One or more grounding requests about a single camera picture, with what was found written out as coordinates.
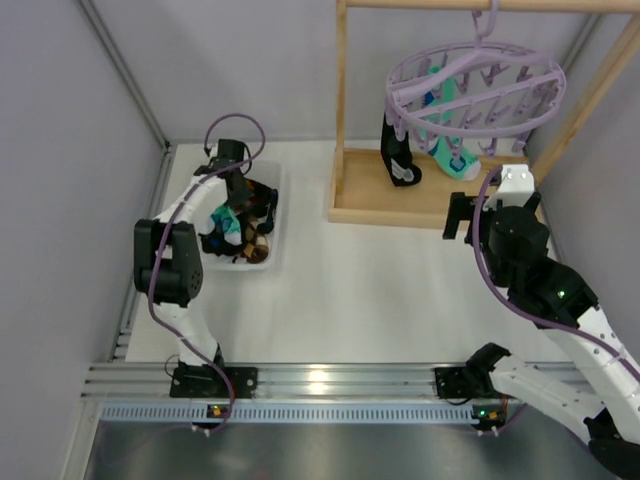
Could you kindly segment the red yellow black argyle sock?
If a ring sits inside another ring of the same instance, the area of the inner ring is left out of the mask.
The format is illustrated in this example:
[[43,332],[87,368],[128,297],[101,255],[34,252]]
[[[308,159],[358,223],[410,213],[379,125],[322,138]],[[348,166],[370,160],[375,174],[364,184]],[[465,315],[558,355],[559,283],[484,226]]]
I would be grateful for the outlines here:
[[247,208],[256,216],[259,216],[259,211],[266,211],[269,208],[275,209],[277,207],[279,200],[279,192],[277,189],[252,179],[247,179],[246,184],[250,194]]

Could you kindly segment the mint green sock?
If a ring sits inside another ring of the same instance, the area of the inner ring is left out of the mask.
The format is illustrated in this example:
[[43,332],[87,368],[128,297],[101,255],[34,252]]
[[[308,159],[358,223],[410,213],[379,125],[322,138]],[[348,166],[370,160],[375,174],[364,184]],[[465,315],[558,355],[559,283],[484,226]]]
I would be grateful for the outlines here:
[[[456,85],[453,78],[446,79],[436,87],[436,92],[427,92],[422,100],[423,107],[437,106],[455,99]],[[436,161],[440,169],[457,181],[474,180],[481,163],[478,157],[461,144],[459,137],[442,137],[431,143],[428,154]]]
[[242,228],[234,210],[226,205],[217,207],[207,218],[201,239],[212,246],[240,246],[243,243]]

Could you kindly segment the black blue sport sock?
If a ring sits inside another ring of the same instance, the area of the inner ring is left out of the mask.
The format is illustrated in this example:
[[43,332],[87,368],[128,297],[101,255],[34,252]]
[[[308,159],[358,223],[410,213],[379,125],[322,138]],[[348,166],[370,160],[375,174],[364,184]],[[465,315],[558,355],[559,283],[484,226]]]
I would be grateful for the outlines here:
[[[276,213],[277,207],[275,209],[269,208],[266,211],[259,211],[259,216],[256,216],[251,210],[247,208],[247,204],[241,210],[233,209],[241,223],[242,237],[243,237],[244,227],[249,221],[253,221],[258,225],[258,231],[260,233],[263,233],[266,236],[270,234],[275,227],[275,213]],[[201,247],[203,252],[207,254],[214,254],[218,257],[220,256],[233,257],[233,255],[239,250],[239,247],[240,247],[240,246],[234,247],[234,246],[225,245],[225,244],[223,244],[222,246],[207,245],[201,239],[200,235],[199,235],[199,238],[201,241]]]

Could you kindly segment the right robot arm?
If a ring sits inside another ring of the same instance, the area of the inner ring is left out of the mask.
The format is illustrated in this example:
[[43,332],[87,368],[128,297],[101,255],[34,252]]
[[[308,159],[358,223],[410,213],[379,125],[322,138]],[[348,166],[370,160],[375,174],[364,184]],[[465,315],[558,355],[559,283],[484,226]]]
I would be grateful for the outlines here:
[[550,231],[536,216],[537,192],[504,199],[455,192],[443,237],[469,224],[479,273],[508,310],[532,322],[584,376],[587,392],[526,365],[507,348],[487,343],[451,373],[461,399],[504,395],[523,401],[577,437],[619,479],[639,476],[639,364],[609,324],[582,276],[550,258]]

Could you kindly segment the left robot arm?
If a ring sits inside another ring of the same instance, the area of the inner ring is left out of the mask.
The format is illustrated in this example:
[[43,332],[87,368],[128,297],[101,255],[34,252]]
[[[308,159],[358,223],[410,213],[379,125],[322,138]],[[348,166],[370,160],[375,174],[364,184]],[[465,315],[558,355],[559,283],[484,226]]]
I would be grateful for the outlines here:
[[238,140],[207,147],[208,163],[196,169],[184,192],[156,217],[134,226],[134,285],[146,296],[151,318],[178,344],[174,381],[183,387],[231,386],[196,298],[204,283],[200,236],[212,231],[210,215],[228,200],[227,179],[239,171],[245,152]]

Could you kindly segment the purple round clip hanger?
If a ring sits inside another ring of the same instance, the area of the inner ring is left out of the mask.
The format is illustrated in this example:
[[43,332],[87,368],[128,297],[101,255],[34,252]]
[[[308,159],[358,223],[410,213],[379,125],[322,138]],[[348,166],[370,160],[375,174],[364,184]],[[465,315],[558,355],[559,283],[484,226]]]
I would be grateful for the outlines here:
[[[498,2],[488,20],[472,14],[474,36],[468,41],[438,45],[410,55],[388,74],[385,119],[396,138],[411,138],[428,150],[442,137],[478,143],[486,156],[507,141],[521,153],[531,133],[559,111],[567,81],[549,53],[490,40],[497,23]],[[424,95],[453,78],[455,99],[423,107]]]

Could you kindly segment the white plastic laundry basket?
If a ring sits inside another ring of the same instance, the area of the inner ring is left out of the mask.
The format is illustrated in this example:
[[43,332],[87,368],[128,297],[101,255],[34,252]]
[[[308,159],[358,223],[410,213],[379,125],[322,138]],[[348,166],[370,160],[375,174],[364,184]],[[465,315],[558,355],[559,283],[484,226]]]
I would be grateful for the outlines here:
[[158,219],[173,219],[172,233],[192,226],[188,246],[198,248],[206,271],[264,270],[275,261],[284,199],[285,174],[277,162],[214,154]]

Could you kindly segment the brown beige checkered sock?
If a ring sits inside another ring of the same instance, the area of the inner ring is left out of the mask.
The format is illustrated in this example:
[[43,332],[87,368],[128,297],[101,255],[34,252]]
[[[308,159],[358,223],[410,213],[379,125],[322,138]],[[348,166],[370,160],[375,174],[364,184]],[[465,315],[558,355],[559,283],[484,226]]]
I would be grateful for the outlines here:
[[270,244],[265,234],[258,231],[258,225],[249,221],[243,231],[239,250],[233,255],[233,263],[258,265],[264,263],[270,254]]

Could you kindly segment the black blue sock right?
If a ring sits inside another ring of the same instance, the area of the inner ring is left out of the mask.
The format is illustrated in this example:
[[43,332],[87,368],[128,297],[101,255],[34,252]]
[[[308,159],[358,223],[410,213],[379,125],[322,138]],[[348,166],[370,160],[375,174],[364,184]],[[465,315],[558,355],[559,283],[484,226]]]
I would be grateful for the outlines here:
[[408,137],[399,141],[386,119],[382,122],[380,153],[395,187],[410,187],[422,180],[422,171],[413,162]]

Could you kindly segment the wooden hanger rack frame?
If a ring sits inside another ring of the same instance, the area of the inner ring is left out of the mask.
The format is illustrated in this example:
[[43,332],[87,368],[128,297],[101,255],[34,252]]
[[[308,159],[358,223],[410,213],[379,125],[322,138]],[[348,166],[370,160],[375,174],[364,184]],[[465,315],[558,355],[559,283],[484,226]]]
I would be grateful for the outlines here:
[[[417,163],[429,175],[406,190],[383,179],[380,154],[374,149],[345,146],[345,96],[347,25],[350,8],[487,10],[489,1],[337,1],[336,5],[336,148],[329,189],[328,220],[335,223],[394,227],[442,228],[450,194],[462,184],[436,171],[426,154]],[[501,1],[510,12],[560,12],[629,14],[631,18],[592,76],[579,100],[533,165],[543,180],[584,127],[617,78],[639,51],[639,3],[637,1]]]

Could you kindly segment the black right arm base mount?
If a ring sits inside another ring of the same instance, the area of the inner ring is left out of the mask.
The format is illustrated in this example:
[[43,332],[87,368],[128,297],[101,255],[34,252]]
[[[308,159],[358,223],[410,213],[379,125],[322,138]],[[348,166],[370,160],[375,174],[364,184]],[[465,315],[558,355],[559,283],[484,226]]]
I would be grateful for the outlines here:
[[439,399],[454,405],[493,398],[495,391],[487,372],[472,367],[439,367],[434,370]]

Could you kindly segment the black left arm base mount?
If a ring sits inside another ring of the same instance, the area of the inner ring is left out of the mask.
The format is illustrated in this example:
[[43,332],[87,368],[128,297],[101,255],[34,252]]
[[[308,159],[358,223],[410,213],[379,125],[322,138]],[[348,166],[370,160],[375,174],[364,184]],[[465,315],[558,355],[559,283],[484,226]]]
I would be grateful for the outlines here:
[[[251,398],[258,383],[258,369],[255,367],[223,368],[233,388],[236,398]],[[229,389],[222,378],[209,366],[192,366],[179,363],[172,374],[169,396],[171,398],[209,399],[228,398]]]

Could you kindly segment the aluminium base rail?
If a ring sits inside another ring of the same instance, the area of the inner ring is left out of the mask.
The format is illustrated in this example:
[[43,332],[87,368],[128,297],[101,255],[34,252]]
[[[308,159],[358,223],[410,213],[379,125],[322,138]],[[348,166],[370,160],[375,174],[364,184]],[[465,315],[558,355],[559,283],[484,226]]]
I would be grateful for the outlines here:
[[[177,382],[172,364],[100,363],[89,368],[81,388],[87,399],[166,399]],[[254,399],[356,400],[418,399],[436,396],[436,364],[263,363],[243,379],[237,392]]]

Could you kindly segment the aluminium frame post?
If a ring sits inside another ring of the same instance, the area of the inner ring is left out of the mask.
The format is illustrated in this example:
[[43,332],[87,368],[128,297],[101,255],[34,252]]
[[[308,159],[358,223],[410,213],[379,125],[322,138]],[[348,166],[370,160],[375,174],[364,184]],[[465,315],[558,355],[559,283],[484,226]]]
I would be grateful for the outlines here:
[[111,66],[124,85],[129,98],[133,101],[136,110],[141,115],[142,120],[155,142],[163,152],[168,151],[171,147],[171,142],[165,135],[156,115],[153,113],[146,96],[144,95],[124,54],[101,15],[96,2],[92,0],[75,0],[74,4],[88,23],[91,32],[96,37],[103,53],[108,58]]

